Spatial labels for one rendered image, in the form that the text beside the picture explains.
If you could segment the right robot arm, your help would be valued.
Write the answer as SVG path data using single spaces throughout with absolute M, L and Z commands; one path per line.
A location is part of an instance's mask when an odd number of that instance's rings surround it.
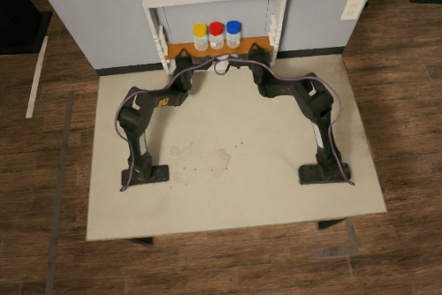
M 341 153 L 335 144 L 332 129 L 330 136 L 330 125 L 332 124 L 331 111 L 334 99 L 325 85 L 315 80 L 311 82 L 310 79 L 279 79 L 265 67 L 267 65 L 271 68 L 265 55 L 256 54 L 251 60 L 263 63 L 252 62 L 253 79 L 259 94 L 262 97 L 271 99 L 281 95 L 293 96 L 301 113 L 310 120 L 313 126 L 317 144 L 317 164 L 300 166 L 301 182 L 313 183 L 346 180 L 340 168 L 338 168 L 339 164 L 332 152 L 332 146 L 347 180 L 351 179 L 348 163 L 341 163 Z M 295 81 L 299 81 L 301 84 L 298 82 L 294 83 Z M 290 87 L 290 85 L 292 86 Z M 307 91 L 310 93 L 313 90 L 312 86 L 316 93 L 310 96 L 310 94 L 307 94 Z

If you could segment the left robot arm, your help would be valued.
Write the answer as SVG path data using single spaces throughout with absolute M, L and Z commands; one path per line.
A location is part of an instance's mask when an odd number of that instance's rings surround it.
M 178 73 L 179 76 L 168 88 L 161 91 L 137 94 L 134 98 L 136 98 L 135 104 L 140 107 L 139 110 L 132 107 L 134 101 L 133 96 L 130 97 L 120 109 L 117 121 L 119 121 L 120 127 L 124 129 L 127 140 L 132 144 L 134 156 L 133 171 L 128 186 L 169 180 L 169 166 L 167 164 L 151 166 L 152 157 L 147 150 L 145 131 L 149 126 L 154 108 L 168 105 L 177 107 L 187 99 L 188 90 L 192 88 L 192 72 L 191 70 L 185 69 L 190 67 L 191 64 L 186 60 L 177 62 L 176 69 L 173 71 L 173 78 Z M 182 70 L 185 71 L 181 72 Z M 131 147 L 129 144 L 128 146 L 130 150 L 130 155 L 127 159 L 129 170 L 121 171 L 122 186 L 126 186 L 132 166 L 133 156 Z

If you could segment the clear bottle with red cap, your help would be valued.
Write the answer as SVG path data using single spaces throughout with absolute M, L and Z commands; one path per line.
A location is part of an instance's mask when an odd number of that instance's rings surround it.
M 213 49 L 221 49 L 224 46 L 223 25 L 220 22 L 210 24 L 210 46 Z

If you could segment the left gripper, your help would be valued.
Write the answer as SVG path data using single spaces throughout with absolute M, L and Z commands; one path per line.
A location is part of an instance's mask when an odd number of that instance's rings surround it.
M 181 54 L 182 54 L 183 51 L 185 51 L 185 53 L 187 54 L 185 57 L 182 57 L 182 56 L 181 56 Z M 180 61 L 180 60 L 187 60 L 187 61 L 191 64 L 191 67 L 195 67 L 195 66 L 199 65 L 199 64 L 193 64 L 193 62 L 192 62 L 192 57 L 191 57 L 191 55 L 187 52 L 186 49 L 182 49 L 182 50 L 180 51 L 180 53 L 178 53 L 178 55 L 175 56 L 175 64 L 176 64 L 178 61 Z M 194 71 L 199 71 L 199 70 L 205 70 L 205 71 L 207 71 L 211 66 L 212 66 L 212 63 L 211 63 L 211 61 L 209 61 L 208 63 L 206 63 L 206 64 L 204 64 L 204 65 L 202 65 L 202 66 L 200 66 L 200 67 L 197 67 L 197 68 L 191 69 L 192 75 L 193 75 L 193 72 L 194 72 Z

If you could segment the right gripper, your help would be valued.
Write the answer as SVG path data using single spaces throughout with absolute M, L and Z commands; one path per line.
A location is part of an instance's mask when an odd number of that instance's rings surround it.
M 259 50 L 253 50 L 254 45 Z M 254 56 L 256 54 L 265 55 L 265 49 L 261 48 L 256 42 L 253 42 L 249 51 L 248 51 L 248 60 L 251 60 L 252 56 Z M 252 62 L 231 61 L 231 66 L 236 67 L 237 69 L 240 69 L 241 66 L 247 66 L 250 71 L 252 70 Z

